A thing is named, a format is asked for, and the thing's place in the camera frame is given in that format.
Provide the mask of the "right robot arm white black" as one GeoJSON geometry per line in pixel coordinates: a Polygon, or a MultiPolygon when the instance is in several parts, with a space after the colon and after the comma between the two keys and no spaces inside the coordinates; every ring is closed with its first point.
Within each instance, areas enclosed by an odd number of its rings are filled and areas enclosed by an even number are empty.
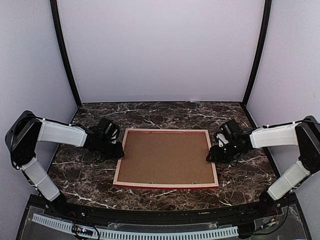
{"type": "Polygon", "coordinates": [[[216,144],[208,152],[209,163],[237,163],[241,155],[258,149],[270,149],[277,161],[292,157],[282,166],[282,173],[261,195],[255,213],[266,217],[280,200],[320,170],[320,123],[312,115],[297,121],[263,125],[244,130],[234,120],[223,123],[215,134],[216,144]]]}

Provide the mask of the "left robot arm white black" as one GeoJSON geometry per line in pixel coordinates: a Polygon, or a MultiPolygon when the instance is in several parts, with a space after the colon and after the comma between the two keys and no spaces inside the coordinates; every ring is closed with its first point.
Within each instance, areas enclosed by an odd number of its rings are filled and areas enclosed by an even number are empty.
{"type": "Polygon", "coordinates": [[[6,133],[5,144],[11,165],[21,170],[32,186],[52,202],[50,208],[58,217],[67,218],[71,208],[62,200],[63,193],[39,162],[38,144],[70,145],[87,149],[106,160],[118,160],[125,155],[122,142],[117,140],[120,133],[120,127],[105,117],[97,125],[86,127],[80,123],[62,123],[36,116],[25,110],[6,133]]]}

